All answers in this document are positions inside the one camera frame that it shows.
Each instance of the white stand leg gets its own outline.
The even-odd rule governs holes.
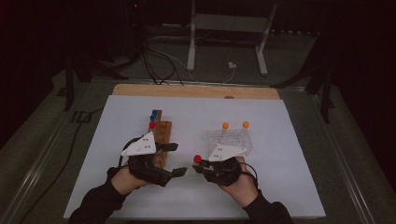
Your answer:
[[[259,46],[256,46],[257,62],[259,64],[260,74],[262,76],[268,75],[268,70],[267,70],[267,66],[265,65],[264,55],[262,54],[262,51],[264,50],[265,42],[267,41],[268,35],[270,34],[275,11],[276,11],[276,5],[273,5],[271,8],[270,16],[268,17],[268,21],[265,25],[264,32],[262,32],[262,42],[260,43]]]
[[[194,71],[195,66],[195,0],[191,1],[191,35],[189,58],[187,60],[187,70]]]

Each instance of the white board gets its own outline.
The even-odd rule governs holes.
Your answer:
[[[134,219],[227,219],[247,217],[233,199],[192,168],[193,157],[205,159],[205,131],[248,127],[253,145],[246,162],[259,175],[259,188],[269,202],[282,202],[292,217],[325,217],[312,175],[282,100],[185,97],[109,96],[82,165],[64,217],[70,217],[88,190],[105,183],[106,170],[117,166],[124,145],[147,133],[152,109],[172,121],[166,170],[188,167],[165,188],[146,186],[132,192],[112,217]]]

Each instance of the hand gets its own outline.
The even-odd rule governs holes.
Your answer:
[[[160,157],[155,156],[154,164],[156,166],[159,166],[159,163]],[[131,193],[134,189],[144,187],[150,183],[134,177],[134,175],[131,175],[129,173],[128,166],[124,166],[119,169],[119,171],[113,176],[113,178],[111,178],[111,184],[120,194],[126,195]]]
[[[243,157],[236,157],[239,162],[245,162]],[[243,172],[248,172],[245,164],[241,163],[241,169]],[[230,194],[233,199],[239,203],[242,207],[248,206],[252,203],[259,192],[257,191],[256,186],[254,185],[253,178],[250,175],[241,174],[238,180],[231,184],[229,187],[219,185],[222,190]]]

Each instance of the gray floor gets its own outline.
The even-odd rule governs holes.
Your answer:
[[[315,38],[306,35],[270,35],[264,57],[269,75],[259,74],[252,43],[245,46],[198,46],[195,71],[188,73],[186,64],[189,42],[156,38],[150,47],[178,58],[174,60],[184,84],[249,85],[267,87],[296,75],[302,66]],[[149,56],[149,62],[161,77],[170,74],[171,67],[164,60]],[[228,62],[236,63],[233,70]],[[145,65],[139,61],[121,72],[130,79],[125,82],[148,82]],[[177,84],[177,77],[169,83]],[[50,184],[62,168],[72,145],[78,124],[70,120],[76,110],[93,111],[106,104],[106,98],[119,83],[109,77],[97,75],[90,84],[80,83],[76,90],[77,100],[70,112],[63,112],[64,98],[56,95],[64,86],[64,73],[54,78],[55,89],[35,113],[20,127],[0,151],[0,211],[6,211],[13,203],[22,180],[36,157],[44,148],[53,148],[48,164],[36,182],[34,190],[15,212],[25,214],[33,202]],[[318,116],[318,100],[315,95],[306,95],[303,87],[307,79],[279,90],[290,113],[290,118],[302,146],[306,161],[318,187],[318,193],[327,214],[324,218],[296,218],[295,223],[392,223],[396,220],[396,197],[367,146],[355,120],[349,113],[336,87],[332,88],[334,108],[330,110],[330,124]],[[79,169],[92,140],[100,112],[92,121],[81,125],[73,146],[70,162],[54,186],[45,194],[23,223],[66,223],[64,209],[78,177]],[[108,223],[125,223],[124,220],[109,220]],[[139,222],[132,223],[176,223]],[[191,223],[209,223],[195,221]],[[230,221],[210,223],[230,223]]]

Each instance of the black sleeve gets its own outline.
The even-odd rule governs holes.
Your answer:
[[[105,223],[115,210],[122,208],[127,195],[121,195],[111,184],[111,178],[118,170],[114,167],[108,169],[106,183],[88,191],[81,206],[72,213],[68,223]]]
[[[259,190],[259,196],[244,207],[247,215],[253,224],[292,224],[293,221],[289,215],[288,209],[279,202],[269,203],[262,191]]]

